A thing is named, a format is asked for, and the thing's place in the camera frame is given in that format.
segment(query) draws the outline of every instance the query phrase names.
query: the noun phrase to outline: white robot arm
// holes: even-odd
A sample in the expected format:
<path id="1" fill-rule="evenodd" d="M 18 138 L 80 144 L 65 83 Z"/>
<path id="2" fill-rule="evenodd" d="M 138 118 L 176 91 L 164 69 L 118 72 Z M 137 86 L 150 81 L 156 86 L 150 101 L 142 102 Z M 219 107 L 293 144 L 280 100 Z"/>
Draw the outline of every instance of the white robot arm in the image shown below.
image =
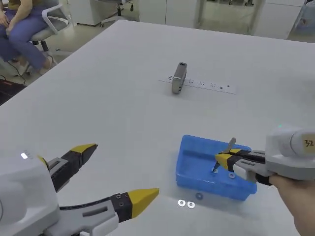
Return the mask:
<path id="1" fill-rule="evenodd" d="M 57 194 L 97 145 L 73 148 L 49 163 L 27 150 L 0 159 L 0 235 L 104 236 L 139 215 L 159 189 L 138 189 L 93 203 L 59 207 Z"/>

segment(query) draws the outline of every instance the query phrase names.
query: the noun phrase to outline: white cabinet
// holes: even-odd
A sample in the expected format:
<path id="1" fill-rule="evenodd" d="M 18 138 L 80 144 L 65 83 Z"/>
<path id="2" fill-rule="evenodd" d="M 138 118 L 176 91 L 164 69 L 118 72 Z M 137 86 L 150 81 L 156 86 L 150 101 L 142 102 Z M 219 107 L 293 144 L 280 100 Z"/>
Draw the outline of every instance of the white cabinet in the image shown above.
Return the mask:
<path id="1" fill-rule="evenodd" d="M 165 25 L 166 0 L 139 0 L 141 22 Z"/>
<path id="2" fill-rule="evenodd" d="M 205 0 L 140 0 L 140 21 L 197 28 Z"/>
<path id="3" fill-rule="evenodd" d="M 186 28 L 198 28 L 205 0 L 168 0 L 166 24 Z"/>
<path id="4" fill-rule="evenodd" d="M 266 0 L 255 19 L 252 35 L 287 39 L 304 0 Z"/>
<path id="5" fill-rule="evenodd" d="M 68 3 L 71 17 L 78 24 L 95 26 L 116 12 L 114 3 L 96 0 L 68 0 Z"/>

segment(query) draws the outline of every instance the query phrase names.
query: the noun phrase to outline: human hand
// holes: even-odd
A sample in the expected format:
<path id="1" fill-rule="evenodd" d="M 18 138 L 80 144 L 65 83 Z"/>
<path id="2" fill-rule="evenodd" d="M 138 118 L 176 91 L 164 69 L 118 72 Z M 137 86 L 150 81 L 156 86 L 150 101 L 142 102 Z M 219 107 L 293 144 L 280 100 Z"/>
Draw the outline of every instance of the human hand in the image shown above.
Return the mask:
<path id="1" fill-rule="evenodd" d="M 269 178 L 294 217 L 301 236 L 315 235 L 315 181 L 301 181 L 278 175 Z"/>
<path id="2" fill-rule="evenodd" d="M 5 29 L 5 31 L 6 31 L 6 35 L 10 35 L 10 32 L 11 32 L 11 30 L 13 29 L 13 27 L 14 27 L 14 24 L 12 23 L 12 21 L 10 22 L 10 24 L 9 24 L 9 26 L 8 26 L 8 28 L 6 28 Z"/>
<path id="3" fill-rule="evenodd" d="M 3 11 L 0 10 L 0 25 L 3 25 L 4 27 L 9 27 L 9 20 L 8 17 L 5 15 Z"/>

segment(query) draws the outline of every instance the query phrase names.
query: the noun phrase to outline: electrical outlet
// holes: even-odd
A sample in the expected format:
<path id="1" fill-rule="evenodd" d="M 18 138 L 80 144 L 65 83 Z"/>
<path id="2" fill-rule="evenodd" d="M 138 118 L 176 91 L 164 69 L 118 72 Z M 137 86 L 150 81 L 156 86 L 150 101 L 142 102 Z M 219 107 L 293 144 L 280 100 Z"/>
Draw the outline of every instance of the electrical outlet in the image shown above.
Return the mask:
<path id="1" fill-rule="evenodd" d="M 173 81 L 173 76 L 170 76 L 165 80 L 159 80 L 159 81 L 171 83 Z M 236 89 L 231 87 L 230 85 L 218 85 L 216 83 L 191 79 L 188 77 L 186 77 L 184 81 L 184 86 L 236 94 Z"/>

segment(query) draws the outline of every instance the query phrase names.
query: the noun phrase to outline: finger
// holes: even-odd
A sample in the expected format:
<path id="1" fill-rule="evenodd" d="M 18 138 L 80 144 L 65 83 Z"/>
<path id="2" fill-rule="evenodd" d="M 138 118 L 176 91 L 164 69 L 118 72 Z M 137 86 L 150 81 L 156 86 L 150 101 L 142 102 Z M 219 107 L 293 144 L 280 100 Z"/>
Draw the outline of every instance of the finger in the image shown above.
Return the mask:
<path id="1" fill-rule="evenodd" d="M 0 24 L 4 25 L 5 27 L 9 26 L 8 22 L 4 19 L 1 19 Z"/>

